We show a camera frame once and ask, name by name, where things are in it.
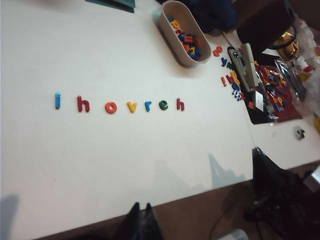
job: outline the yellow letter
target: yellow letter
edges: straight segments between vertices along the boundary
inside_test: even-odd
[[[129,107],[129,109],[130,109],[130,111],[132,113],[134,113],[136,111],[136,107],[137,107],[137,103],[136,102],[132,104],[130,101],[128,101],[127,105],[128,105],[128,107]]]

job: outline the beige plastic container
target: beige plastic container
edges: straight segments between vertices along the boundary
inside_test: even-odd
[[[181,30],[185,32],[185,34],[195,35],[196,38],[201,41],[199,50],[202,55],[198,58],[199,61],[193,60],[187,54],[175,32],[175,29],[171,27],[168,18],[174,18],[177,20]],[[158,24],[172,50],[183,65],[192,66],[195,64],[203,64],[209,60],[211,56],[211,49],[208,41],[186,5],[179,1],[169,0],[164,2],[162,4],[162,12]]]

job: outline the black object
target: black object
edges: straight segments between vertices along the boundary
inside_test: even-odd
[[[320,192],[312,193],[303,178],[277,166],[258,147],[252,150],[252,163],[256,200],[245,219],[266,222],[284,240],[319,239]]]
[[[134,0],[85,0],[88,3],[99,4],[102,6],[110,7],[113,9],[123,10],[129,13],[135,12],[135,1]]]
[[[255,56],[263,52],[293,25],[294,12],[287,0],[274,0],[237,28],[243,43],[249,43]]]
[[[269,55],[265,53],[257,53],[254,55],[254,60],[262,66],[275,66],[275,60],[279,59],[278,56]]]
[[[228,50],[228,54],[229,54],[229,57],[231,59],[231,62],[233,65],[235,65],[235,63],[233,62],[233,57],[231,56],[231,53],[229,50],[231,49],[235,49],[234,47],[232,46],[229,46],[227,48]],[[237,76],[240,76],[240,73],[238,72],[237,69],[234,69],[235,73],[237,74]],[[241,91],[243,92],[243,95],[244,95],[244,102],[245,102],[245,106],[246,106],[246,109],[248,111],[248,114],[249,114],[249,117],[250,117],[250,120],[253,124],[265,124],[265,123],[272,123],[274,122],[275,120],[271,119],[269,117],[269,113],[267,111],[267,108],[266,106],[269,105],[269,100],[268,100],[268,96],[266,96],[264,94],[264,91],[260,88],[263,88],[263,86],[259,85],[256,87],[256,89],[258,90],[258,92],[260,92],[262,95],[263,95],[263,112],[262,111],[257,111],[255,109],[251,109],[249,107],[249,102],[252,101],[253,99],[253,95],[255,94],[254,92],[247,92],[246,91],[246,88],[243,87],[241,89]]]
[[[273,44],[273,45],[269,46],[268,48],[269,49],[273,49],[273,50],[279,50],[279,49],[284,49],[284,48],[288,47],[290,44],[292,44],[296,40],[297,29],[296,29],[296,27],[294,25],[292,25],[291,27],[292,27],[292,29],[294,31],[294,34],[293,34],[293,36],[291,37],[291,39],[288,42],[286,42],[284,44],[281,44],[281,45],[274,45]]]
[[[298,139],[304,139],[305,138],[305,130],[303,129],[299,129],[296,131],[296,135],[298,137]]]
[[[112,236],[111,240],[163,240],[156,215],[148,203],[145,210],[140,211],[136,202],[130,212]]]

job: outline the gold object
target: gold object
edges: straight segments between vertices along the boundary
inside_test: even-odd
[[[320,134],[320,117],[316,117],[313,121],[313,125],[315,127],[315,129],[318,131],[318,133]]]
[[[302,82],[305,82],[305,81],[308,80],[308,78],[309,78],[311,75],[312,75],[312,74],[311,74],[310,72],[304,72],[304,71],[302,71],[302,72],[300,72],[300,73],[298,74],[298,77],[300,78],[300,80],[301,80]]]
[[[274,42],[273,45],[274,46],[283,45],[289,42],[290,40],[292,40],[294,35],[291,32],[292,31],[288,29],[284,34],[281,35],[281,37],[278,40]],[[291,61],[295,57],[297,57],[299,54],[300,48],[299,48],[298,41],[295,39],[289,46],[278,49],[277,51],[280,54],[280,56],[283,58],[283,60]]]

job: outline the brown floor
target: brown floor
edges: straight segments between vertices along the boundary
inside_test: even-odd
[[[302,177],[318,164],[320,161],[291,170]],[[210,240],[231,229],[242,229],[250,240],[259,240],[255,224],[243,218],[244,209],[254,198],[251,181],[245,181],[153,208],[165,240]],[[67,240],[88,234],[109,238],[122,219],[123,216],[115,217],[39,240]],[[281,239],[268,225],[259,223],[259,226],[263,239]]]

